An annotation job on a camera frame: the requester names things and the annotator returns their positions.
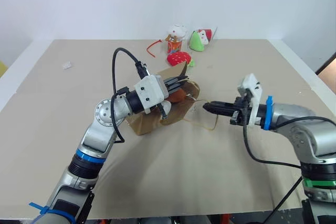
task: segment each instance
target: brown paper bag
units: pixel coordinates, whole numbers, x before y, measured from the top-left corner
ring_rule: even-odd
[[[179,76],[180,74],[185,74],[187,69],[186,62],[178,64],[174,67],[165,69],[157,74],[159,74],[163,80],[169,77]],[[195,82],[187,82],[182,86],[182,89],[187,95],[192,96],[197,99],[199,92],[199,86]],[[172,103],[172,108],[168,114],[168,118],[161,120],[161,114],[159,108],[155,108],[149,114],[144,112],[129,116],[126,121],[134,130],[136,135],[143,135],[153,131],[155,128],[162,125],[169,125],[180,121],[184,115],[188,112],[191,106],[194,104],[192,98],[186,97],[183,101],[178,103]]]

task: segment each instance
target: red wire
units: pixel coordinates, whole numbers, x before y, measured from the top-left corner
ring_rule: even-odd
[[[156,43],[159,43],[159,42],[162,42],[162,40],[159,39],[159,40],[157,40],[156,42],[151,43],[151,44],[147,47],[147,49],[146,49],[146,51],[147,51],[151,56],[153,56],[154,58],[156,58],[155,55],[152,54],[151,52],[149,52],[148,49],[150,49],[152,46],[154,46]]]

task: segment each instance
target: beige table surface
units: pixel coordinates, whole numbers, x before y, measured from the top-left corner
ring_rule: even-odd
[[[150,40],[55,40],[0,113],[0,218],[33,218],[30,201],[44,205],[93,120],[95,105],[111,97],[111,59],[117,47],[133,52],[154,73],[165,69],[164,45]],[[308,84],[266,40],[214,40],[192,52],[187,74],[201,99],[233,102],[239,80],[253,72],[275,102],[306,106],[335,119]],[[62,69],[71,61],[73,67]],[[132,61],[120,53],[117,86],[138,81]],[[197,103],[187,119],[211,127],[215,115]],[[180,121],[136,136],[124,122],[126,139],[110,153],[89,218],[201,215],[272,209],[297,180],[295,168],[263,165],[247,154],[242,127],[220,117],[214,131]],[[281,135],[249,131],[255,155],[297,163]],[[300,186],[284,204],[300,207]]]

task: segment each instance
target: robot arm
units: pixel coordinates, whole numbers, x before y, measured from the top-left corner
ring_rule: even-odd
[[[260,125],[288,138],[301,163],[300,167],[291,166],[301,168],[304,193],[309,198],[302,202],[304,208],[311,208],[308,211],[315,223],[325,223],[321,217],[336,221],[336,124],[298,105],[273,104],[272,97],[259,104],[262,89],[253,74],[245,77],[238,91],[241,97],[234,103],[214,101],[203,108],[230,116],[233,125],[243,126],[246,116],[248,126]]]
[[[150,113],[156,106],[159,107],[162,118],[167,117],[170,103],[165,99],[185,83],[186,76],[169,78],[164,82],[160,76],[148,75],[145,66],[139,61],[135,66],[142,79],[134,85],[133,91],[129,92],[125,87],[122,89],[125,92],[116,92],[113,99],[105,99],[97,104],[93,122],[87,128],[46,206],[30,203],[41,210],[41,215],[33,223],[85,223],[99,171],[113,144],[122,142],[116,141],[117,127],[126,116],[142,111]]]

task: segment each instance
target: white wall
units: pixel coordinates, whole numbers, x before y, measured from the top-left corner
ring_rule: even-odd
[[[170,24],[217,38],[283,38],[316,70],[336,51],[336,0],[0,0],[0,60],[41,38],[157,39]]]

